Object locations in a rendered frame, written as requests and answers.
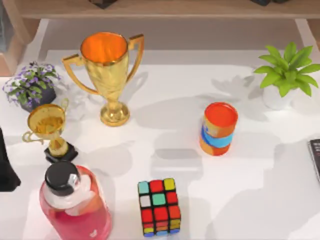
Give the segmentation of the wooden shelf unit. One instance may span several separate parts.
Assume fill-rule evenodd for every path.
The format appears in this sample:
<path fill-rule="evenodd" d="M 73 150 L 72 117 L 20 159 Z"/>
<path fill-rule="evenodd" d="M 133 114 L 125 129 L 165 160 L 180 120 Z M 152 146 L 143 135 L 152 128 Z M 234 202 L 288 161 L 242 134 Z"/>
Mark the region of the wooden shelf unit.
<path fill-rule="evenodd" d="M 8 63 L 59 64 L 82 40 L 111 31 L 144 34 L 147 51 L 261 50 L 290 41 L 320 49 L 320 0 L 260 6 L 251 0 L 0 0 L 15 33 Z"/>

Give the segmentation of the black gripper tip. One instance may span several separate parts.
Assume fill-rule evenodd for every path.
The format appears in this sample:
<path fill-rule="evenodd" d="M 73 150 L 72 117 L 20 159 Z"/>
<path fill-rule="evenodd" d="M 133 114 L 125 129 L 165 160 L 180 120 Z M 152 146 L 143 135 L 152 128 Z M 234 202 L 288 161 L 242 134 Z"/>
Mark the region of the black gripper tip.
<path fill-rule="evenodd" d="M 6 144 L 0 127 L 0 192 L 13 192 L 21 185 L 21 180 L 11 166 Z"/>

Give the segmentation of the orange and blue can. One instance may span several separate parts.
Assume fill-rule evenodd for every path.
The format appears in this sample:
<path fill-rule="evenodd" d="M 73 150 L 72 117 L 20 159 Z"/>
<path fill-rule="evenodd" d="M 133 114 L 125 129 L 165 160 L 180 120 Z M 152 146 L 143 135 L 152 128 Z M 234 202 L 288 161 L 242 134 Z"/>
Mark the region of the orange and blue can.
<path fill-rule="evenodd" d="M 211 156 L 225 154 L 231 145 L 238 112 L 226 102 L 213 102 L 204 110 L 199 135 L 201 149 Z"/>

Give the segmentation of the green plant white pot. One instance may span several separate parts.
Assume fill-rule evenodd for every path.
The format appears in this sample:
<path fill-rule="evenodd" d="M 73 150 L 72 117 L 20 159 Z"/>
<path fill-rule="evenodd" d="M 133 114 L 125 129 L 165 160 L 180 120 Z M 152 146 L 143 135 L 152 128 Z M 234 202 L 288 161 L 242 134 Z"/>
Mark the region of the green plant white pot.
<path fill-rule="evenodd" d="M 320 63 L 313 63 L 310 58 L 313 46 L 297 49 L 297 45 L 290 42 L 283 54 L 272 45 L 265 48 L 268 54 L 260 55 L 259 59 L 268 64 L 254 70 L 255 74 L 265 75 L 259 85 L 263 90 L 264 104 L 272 110 L 283 110 L 291 104 L 298 91 L 311 97 L 311 87 L 318 88 L 319 85 L 310 74 L 320 72 Z"/>

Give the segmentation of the pink bottle black cap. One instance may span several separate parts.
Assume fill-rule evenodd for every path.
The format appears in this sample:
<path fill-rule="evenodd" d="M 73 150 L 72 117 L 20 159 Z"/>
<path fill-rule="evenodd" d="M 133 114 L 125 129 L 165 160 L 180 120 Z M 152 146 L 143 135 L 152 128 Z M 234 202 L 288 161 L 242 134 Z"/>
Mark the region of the pink bottle black cap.
<path fill-rule="evenodd" d="M 69 161 L 51 164 L 39 191 L 42 212 L 61 240 L 107 240 L 112 219 L 96 176 Z"/>

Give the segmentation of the purple flower plant dark pot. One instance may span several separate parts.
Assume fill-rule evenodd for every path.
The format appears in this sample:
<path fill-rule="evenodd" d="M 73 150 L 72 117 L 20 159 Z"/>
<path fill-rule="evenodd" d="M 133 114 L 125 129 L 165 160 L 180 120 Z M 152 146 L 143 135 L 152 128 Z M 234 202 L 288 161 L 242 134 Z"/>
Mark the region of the purple flower plant dark pot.
<path fill-rule="evenodd" d="M 2 90 L 10 103 L 27 112 L 52 103 L 56 98 L 55 82 L 61 79 L 55 67 L 49 63 L 30 62 L 5 82 Z"/>

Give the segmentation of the large gold trophy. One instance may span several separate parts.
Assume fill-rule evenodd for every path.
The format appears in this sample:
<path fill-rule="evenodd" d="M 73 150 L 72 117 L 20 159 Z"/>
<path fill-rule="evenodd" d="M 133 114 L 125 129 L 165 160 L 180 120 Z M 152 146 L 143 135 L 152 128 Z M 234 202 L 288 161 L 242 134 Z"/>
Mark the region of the large gold trophy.
<path fill-rule="evenodd" d="M 114 32 L 97 32 L 83 40 L 81 54 L 62 59 L 69 77 L 82 90 L 106 100 L 100 110 L 100 120 L 107 126 L 122 126 L 130 118 L 128 107 L 119 101 L 119 97 L 141 63 L 144 45 L 143 34 L 126 39 Z M 71 65 L 85 66 L 93 89 L 78 80 Z"/>

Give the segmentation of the colourful puzzle cube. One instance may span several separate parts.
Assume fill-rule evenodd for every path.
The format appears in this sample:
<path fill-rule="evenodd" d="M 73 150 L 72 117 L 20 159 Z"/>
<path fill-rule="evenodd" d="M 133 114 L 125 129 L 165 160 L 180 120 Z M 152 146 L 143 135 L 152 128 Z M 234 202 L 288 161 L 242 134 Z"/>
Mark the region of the colourful puzzle cube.
<path fill-rule="evenodd" d="M 137 184 L 143 236 L 167 236 L 181 228 L 176 183 L 173 178 L 140 181 Z"/>

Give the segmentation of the small gold trophy black base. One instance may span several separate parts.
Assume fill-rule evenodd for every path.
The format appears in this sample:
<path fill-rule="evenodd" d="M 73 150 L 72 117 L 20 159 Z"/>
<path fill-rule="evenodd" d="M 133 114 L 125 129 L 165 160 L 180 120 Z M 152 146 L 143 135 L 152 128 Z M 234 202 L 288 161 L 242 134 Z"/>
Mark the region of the small gold trophy black base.
<path fill-rule="evenodd" d="M 30 131 L 23 134 L 22 140 L 26 143 L 37 141 L 41 144 L 49 141 L 44 153 L 50 163 L 71 162 L 78 155 L 75 147 L 61 137 L 66 125 L 68 106 L 68 98 L 64 98 L 60 105 L 43 104 L 35 108 L 27 119 Z M 37 136 L 37 139 L 33 140 L 32 135 Z"/>

